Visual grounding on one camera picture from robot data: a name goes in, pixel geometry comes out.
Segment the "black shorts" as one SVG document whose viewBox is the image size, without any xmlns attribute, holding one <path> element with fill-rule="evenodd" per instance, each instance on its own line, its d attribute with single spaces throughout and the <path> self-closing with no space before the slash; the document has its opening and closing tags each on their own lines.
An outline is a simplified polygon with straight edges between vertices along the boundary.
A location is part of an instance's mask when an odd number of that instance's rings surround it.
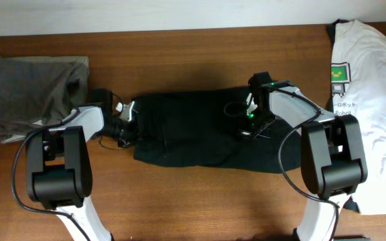
<svg viewBox="0 0 386 241">
<path fill-rule="evenodd" d="M 294 133 L 277 150 L 291 127 L 283 120 L 271 125 L 270 139 L 237 136 L 241 118 L 231 113 L 246 107 L 246 86 L 222 90 L 148 94 L 134 99 L 138 140 L 134 158 L 162 167 L 220 167 L 280 173 L 300 167 L 300 136 Z"/>
</svg>

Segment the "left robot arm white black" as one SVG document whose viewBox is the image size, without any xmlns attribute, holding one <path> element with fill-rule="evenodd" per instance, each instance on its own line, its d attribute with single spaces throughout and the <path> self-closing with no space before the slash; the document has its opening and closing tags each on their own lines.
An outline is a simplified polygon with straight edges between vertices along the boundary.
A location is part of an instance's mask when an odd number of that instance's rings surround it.
<svg viewBox="0 0 386 241">
<path fill-rule="evenodd" d="M 109 137 L 128 147 L 136 137 L 135 102 L 113 103 L 105 88 L 92 92 L 92 101 L 75 107 L 60 124 L 27 138 L 26 189 L 42 214 L 61 219 L 74 240 L 112 240 L 93 206 L 92 168 L 87 141 Z"/>
</svg>

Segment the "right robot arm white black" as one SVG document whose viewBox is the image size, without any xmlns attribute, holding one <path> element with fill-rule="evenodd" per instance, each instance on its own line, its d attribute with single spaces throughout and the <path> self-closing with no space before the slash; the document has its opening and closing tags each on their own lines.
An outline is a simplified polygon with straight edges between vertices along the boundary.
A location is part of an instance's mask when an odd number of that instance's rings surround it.
<svg viewBox="0 0 386 241">
<path fill-rule="evenodd" d="M 367 180 L 368 170 L 358 120 L 351 114 L 338 116 L 309 98 L 289 80 L 274 81 L 268 72 L 254 74 L 248 81 L 251 92 L 242 111 L 249 130 L 240 136 L 254 140 L 276 120 L 285 121 L 290 131 L 277 150 L 282 166 L 285 143 L 300 134 L 301 174 L 307 191 L 302 191 L 284 173 L 285 180 L 307 198 L 300 225 L 292 240 L 335 240 L 340 212 L 357 187 Z"/>
</svg>

